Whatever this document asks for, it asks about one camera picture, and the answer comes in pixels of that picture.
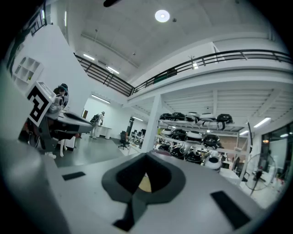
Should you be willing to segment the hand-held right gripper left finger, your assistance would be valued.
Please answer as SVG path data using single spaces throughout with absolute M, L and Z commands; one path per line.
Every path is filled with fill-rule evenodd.
M 126 204 L 113 201 L 103 189 L 102 177 L 106 171 L 137 154 L 89 165 L 58 168 L 55 161 L 44 158 L 49 184 L 64 212 L 72 234 L 123 234 L 113 226 L 122 219 Z

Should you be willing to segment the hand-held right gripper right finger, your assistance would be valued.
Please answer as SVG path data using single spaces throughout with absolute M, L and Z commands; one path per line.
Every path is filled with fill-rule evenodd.
M 158 155 L 158 158 L 180 168 L 186 177 L 181 193 L 171 202 L 149 205 L 136 223 L 138 234 L 227 234 L 233 226 L 211 194 L 225 192 L 255 223 L 265 212 L 239 186 L 204 166 Z

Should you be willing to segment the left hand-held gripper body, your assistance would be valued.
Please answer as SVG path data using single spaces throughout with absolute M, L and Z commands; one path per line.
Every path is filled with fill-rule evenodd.
M 58 117 L 64 105 L 64 97 L 67 93 L 67 85 L 62 83 L 51 90 L 44 82 L 37 81 L 27 92 L 27 99 L 33 104 L 26 127 L 32 136 L 29 143 L 41 143 L 45 155 L 53 155 L 58 143 L 54 133 Z

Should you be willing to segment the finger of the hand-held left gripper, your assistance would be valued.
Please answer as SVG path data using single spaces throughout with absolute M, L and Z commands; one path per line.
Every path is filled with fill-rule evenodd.
M 69 133 L 87 133 L 92 130 L 89 121 L 72 112 L 61 112 L 60 123 L 63 130 Z
M 77 134 L 77 132 L 74 132 L 74 131 L 63 131 L 63 130 L 54 130 L 54 133 L 59 141 L 63 139 L 70 140 L 72 137 L 74 137 Z

